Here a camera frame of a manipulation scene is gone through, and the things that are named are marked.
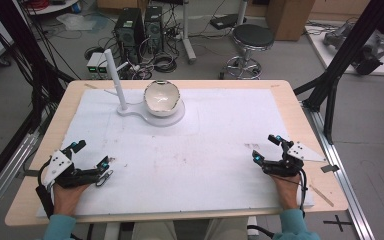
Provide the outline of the brown cardboard box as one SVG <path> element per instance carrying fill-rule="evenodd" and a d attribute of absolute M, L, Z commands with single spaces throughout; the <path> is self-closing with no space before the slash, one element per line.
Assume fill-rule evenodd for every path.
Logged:
<path fill-rule="evenodd" d="M 298 41 L 315 0 L 270 0 L 266 22 L 277 41 Z"/>

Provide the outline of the white platform board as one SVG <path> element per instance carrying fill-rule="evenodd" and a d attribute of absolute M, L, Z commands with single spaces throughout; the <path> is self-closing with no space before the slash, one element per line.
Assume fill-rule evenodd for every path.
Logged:
<path fill-rule="evenodd" d="M 323 43 L 324 36 L 327 33 L 326 28 L 306 25 L 305 30 L 321 63 L 324 68 L 327 68 L 337 53 L 337 50 L 333 46 L 327 46 Z M 384 76 L 384 56 L 380 58 L 380 62 L 381 65 L 371 72 L 370 76 Z"/>

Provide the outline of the person's beige trousers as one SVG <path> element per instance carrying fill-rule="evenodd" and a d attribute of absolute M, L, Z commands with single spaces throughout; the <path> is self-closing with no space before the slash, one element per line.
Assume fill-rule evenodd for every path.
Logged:
<path fill-rule="evenodd" d="M 131 240 L 247 240 L 247 217 L 134 224 Z"/>

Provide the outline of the large black computer tower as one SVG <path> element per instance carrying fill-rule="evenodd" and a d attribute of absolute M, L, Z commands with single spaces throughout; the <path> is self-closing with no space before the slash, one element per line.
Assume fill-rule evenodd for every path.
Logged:
<path fill-rule="evenodd" d="M 114 27 L 122 55 L 132 63 L 142 61 L 140 44 L 145 40 L 142 12 L 139 8 L 123 8 Z"/>

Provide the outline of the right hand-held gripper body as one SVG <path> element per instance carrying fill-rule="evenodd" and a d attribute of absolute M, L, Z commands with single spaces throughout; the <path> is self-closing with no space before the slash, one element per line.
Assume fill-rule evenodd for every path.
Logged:
<path fill-rule="evenodd" d="M 273 143 L 282 148 L 282 158 L 278 161 L 263 160 L 261 168 L 265 174 L 292 177 L 303 169 L 305 161 L 325 160 L 321 154 L 301 142 L 273 140 Z"/>

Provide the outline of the white desk leg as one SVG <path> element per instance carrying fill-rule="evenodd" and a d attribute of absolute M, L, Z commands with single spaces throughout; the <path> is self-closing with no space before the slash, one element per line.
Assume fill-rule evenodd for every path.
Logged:
<path fill-rule="evenodd" d="M 181 34 L 181 39 L 187 54 L 188 63 L 194 64 L 197 60 L 197 57 L 189 39 L 189 11 L 188 11 L 189 0 L 182 0 L 182 3 L 183 3 L 183 10 L 182 10 L 183 30 Z"/>

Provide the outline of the white power supply box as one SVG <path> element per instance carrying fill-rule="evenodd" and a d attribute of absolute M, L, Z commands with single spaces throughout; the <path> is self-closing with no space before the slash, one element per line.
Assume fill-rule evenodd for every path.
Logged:
<path fill-rule="evenodd" d="M 87 63 L 87 69 L 92 76 L 98 75 L 98 70 L 99 70 L 98 65 L 101 62 L 101 57 L 102 57 L 101 53 L 95 52 L 91 55 L 91 57 Z"/>
<path fill-rule="evenodd" d="M 97 69 L 100 75 L 105 75 L 107 73 L 107 60 L 104 54 L 101 54 L 98 58 Z"/>

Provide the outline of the white ceramic bowl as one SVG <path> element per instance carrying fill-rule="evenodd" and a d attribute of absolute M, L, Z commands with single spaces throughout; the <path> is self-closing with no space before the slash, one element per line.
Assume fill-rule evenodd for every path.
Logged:
<path fill-rule="evenodd" d="M 153 81 L 144 90 L 147 111 L 157 117 L 174 115 L 180 105 L 180 92 L 169 81 Z"/>

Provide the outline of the black frame strut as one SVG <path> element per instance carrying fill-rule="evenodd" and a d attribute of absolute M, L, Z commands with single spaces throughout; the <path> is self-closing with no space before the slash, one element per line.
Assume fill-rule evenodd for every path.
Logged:
<path fill-rule="evenodd" d="M 31 128 L 41 125 L 42 112 L 47 106 L 59 104 L 65 87 L 74 78 L 59 70 L 44 55 L 28 24 L 12 0 L 0 0 L 0 22 L 14 41 L 14 47 L 0 33 L 0 43 L 7 49 L 25 80 L 32 87 Z"/>
<path fill-rule="evenodd" d="M 384 0 L 370 0 L 326 70 L 314 80 L 293 90 L 295 95 L 300 95 L 312 89 L 310 96 L 303 101 L 304 107 L 312 112 L 319 112 L 321 104 L 327 100 L 323 135 L 329 144 L 333 144 L 332 125 L 339 80 L 383 20 Z"/>

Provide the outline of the black flat device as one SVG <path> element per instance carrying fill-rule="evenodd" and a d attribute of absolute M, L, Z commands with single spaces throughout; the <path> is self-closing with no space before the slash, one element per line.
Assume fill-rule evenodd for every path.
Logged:
<path fill-rule="evenodd" d="M 210 24 L 217 30 L 232 28 L 237 25 L 238 15 L 228 14 L 222 17 L 215 17 L 210 20 Z"/>

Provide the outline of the aluminium rail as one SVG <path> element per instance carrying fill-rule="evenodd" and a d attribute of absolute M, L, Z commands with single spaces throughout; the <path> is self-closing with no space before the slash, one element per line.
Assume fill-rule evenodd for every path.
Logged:
<path fill-rule="evenodd" d="M 7 162 L 3 165 L 0 171 L 0 199 L 8 190 L 23 163 L 33 152 L 39 139 L 40 137 L 38 133 L 28 133 L 18 144 L 13 145 L 13 148 L 6 155 Z"/>
<path fill-rule="evenodd" d="M 335 145 L 328 141 L 328 138 L 323 133 L 324 120 L 319 112 L 312 112 L 304 105 L 301 105 L 304 114 L 306 115 L 313 131 L 318 139 L 318 142 L 327 157 L 327 161 L 331 166 L 337 166 L 338 170 L 334 170 L 333 174 L 336 177 L 339 186 L 342 188 L 348 202 L 347 212 L 350 215 L 352 226 L 354 227 L 359 240 L 375 240 L 375 236 L 363 212 L 363 209 L 354 192 L 352 184 L 348 178 L 347 172 L 342 164 L 338 151 Z"/>

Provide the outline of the white stand with pole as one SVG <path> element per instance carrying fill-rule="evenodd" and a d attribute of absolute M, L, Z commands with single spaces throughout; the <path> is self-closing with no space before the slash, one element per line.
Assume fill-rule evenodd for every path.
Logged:
<path fill-rule="evenodd" d="M 147 122 L 149 125 L 152 125 L 155 127 L 169 127 L 177 124 L 183 119 L 185 115 L 185 104 L 181 99 L 181 94 L 180 94 L 180 105 L 178 107 L 177 112 L 174 115 L 171 115 L 168 117 L 157 117 L 147 111 L 147 108 L 145 106 L 144 99 L 143 99 L 144 90 L 146 88 L 143 90 L 142 100 L 139 103 L 128 103 L 124 96 L 121 80 L 119 79 L 119 76 L 118 76 L 118 70 L 127 66 L 128 62 L 125 62 L 119 67 L 117 67 L 115 65 L 113 54 L 110 49 L 106 49 L 104 51 L 104 55 L 107 60 L 107 71 L 110 73 L 110 76 L 112 77 L 114 87 L 116 90 L 116 96 L 118 97 L 120 102 L 120 105 L 117 107 L 117 112 L 119 115 L 123 117 L 138 116 L 141 119 L 143 119 L 145 122 Z"/>

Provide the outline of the person's right hand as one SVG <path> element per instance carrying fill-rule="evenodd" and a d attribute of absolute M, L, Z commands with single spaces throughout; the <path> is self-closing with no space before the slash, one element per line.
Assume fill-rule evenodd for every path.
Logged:
<path fill-rule="evenodd" d="M 298 209 L 297 191 L 300 176 L 281 177 L 272 175 L 271 178 L 275 183 L 281 207 L 284 210 Z"/>

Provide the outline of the white table sheet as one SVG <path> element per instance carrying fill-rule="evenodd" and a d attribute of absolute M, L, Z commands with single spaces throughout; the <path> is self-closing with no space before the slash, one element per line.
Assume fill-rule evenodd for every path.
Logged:
<path fill-rule="evenodd" d="M 111 158 L 112 175 L 86 190 L 81 216 L 204 213 L 278 207 L 273 181 L 254 163 L 258 151 L 278 160 L 269 135 L 286 137 L 269 89 L 184 89 L 185 115 L 170 127 L 120 116 L 116 96 L 83 93 L 59 148 L 83 140 L 80 169 Z"/>

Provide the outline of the thin wooden stick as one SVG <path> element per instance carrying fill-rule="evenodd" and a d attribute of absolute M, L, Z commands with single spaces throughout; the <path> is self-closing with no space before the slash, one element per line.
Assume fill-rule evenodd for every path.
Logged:
<path fill-rule="evenodd" d="M 334 207 L 334 203 L 326 196 L 324 195 L 318 188 L 310 184 L 310 188 L 318 195 L 320 196 L 328 205 L 331 207 Z"/>

